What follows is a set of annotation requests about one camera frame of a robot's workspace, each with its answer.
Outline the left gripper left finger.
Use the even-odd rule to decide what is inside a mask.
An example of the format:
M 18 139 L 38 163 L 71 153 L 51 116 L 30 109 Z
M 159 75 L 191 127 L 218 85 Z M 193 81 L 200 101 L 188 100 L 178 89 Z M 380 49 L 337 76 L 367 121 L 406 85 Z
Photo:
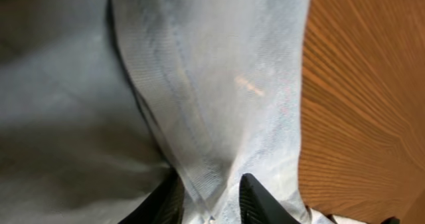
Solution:
M 176 171 L 119 224 L 182 224 L 185 188 Z

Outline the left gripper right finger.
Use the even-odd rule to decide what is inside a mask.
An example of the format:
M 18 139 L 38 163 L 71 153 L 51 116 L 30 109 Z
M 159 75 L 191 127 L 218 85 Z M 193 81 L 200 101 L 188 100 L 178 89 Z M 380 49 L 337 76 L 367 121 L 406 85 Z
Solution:
M 251 174 L 240 179 L 241 224 L 299 224 Z

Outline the light blue printed t-shirt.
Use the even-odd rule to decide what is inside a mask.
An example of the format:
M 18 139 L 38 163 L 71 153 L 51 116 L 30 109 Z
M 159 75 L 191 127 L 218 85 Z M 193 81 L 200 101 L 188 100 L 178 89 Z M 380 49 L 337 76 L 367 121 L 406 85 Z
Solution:
M 310 0 L 1 0 L 1 222 L 117 223 L 173 171 L 184 223 L 252 173 L 295 220 Z

